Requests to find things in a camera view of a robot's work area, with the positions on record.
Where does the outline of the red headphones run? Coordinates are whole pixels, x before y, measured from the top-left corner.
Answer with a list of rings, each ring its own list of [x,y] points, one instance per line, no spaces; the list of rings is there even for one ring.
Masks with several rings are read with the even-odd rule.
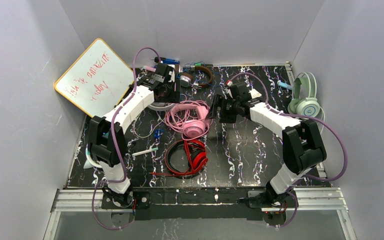
[[[176,169],[171,158],[175,151],[182,148],[187,157],[188,169],[184,172]],[[181,178],[193,178],[207,165],[208,162],[207,149],[205,144],[200,140],[179,140],[174,142],[167,150],[164,156],[164,162],[169,171],[169,176]]]

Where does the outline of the teal white cat-ear headphones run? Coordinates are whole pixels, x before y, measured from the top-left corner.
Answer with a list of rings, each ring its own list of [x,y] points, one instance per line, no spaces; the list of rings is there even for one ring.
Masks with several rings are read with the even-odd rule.
[[[91,169],[91,168],[97,168],[102,169],[102,166],[100,165],[100,161],[96,154],[92,153],[92,146],[89,145],[88,141],[88,135],[86,134],[84,137],[84,143],[85,143],[85,163],[83,165],[84,169]]]

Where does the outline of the pink headphones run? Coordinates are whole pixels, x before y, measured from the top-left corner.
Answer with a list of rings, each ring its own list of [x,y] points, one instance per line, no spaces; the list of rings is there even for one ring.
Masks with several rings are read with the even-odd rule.
[[[203,100],[184,100],[171,108],[164,119],[165,124],[181,133],[184,140],[195,140],[209,131],[212,122],[207,119],[210,107]]]

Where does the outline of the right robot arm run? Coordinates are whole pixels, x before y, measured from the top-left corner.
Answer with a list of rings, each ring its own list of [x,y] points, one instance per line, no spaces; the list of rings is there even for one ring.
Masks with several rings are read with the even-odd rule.
[[[234,83],[228,89],[227,95],[213,97],[207,119],[218,117],[220,123],[234,124],[237,116],[242,116],[269,129],[282,142],[282,167],[263,192],[243,201],[262,205],[281,202],[296,182],[327,158],[318,125],[309,118],[300,120],[278,112],[244,83]]]

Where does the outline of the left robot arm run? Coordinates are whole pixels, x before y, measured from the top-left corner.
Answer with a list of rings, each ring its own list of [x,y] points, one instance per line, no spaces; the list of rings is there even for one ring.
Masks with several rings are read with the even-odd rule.
[[[102,190],[122,207],[133,204],[133,194],[124,157],[128,151],[125,132],[139,114],[153,103],[180,101],[180,82],[175,67],[157,63],[144,66],[146,74],[132,82],[123,100],[103,116],[93,116],[88,125],[87,152],[103,170]]]

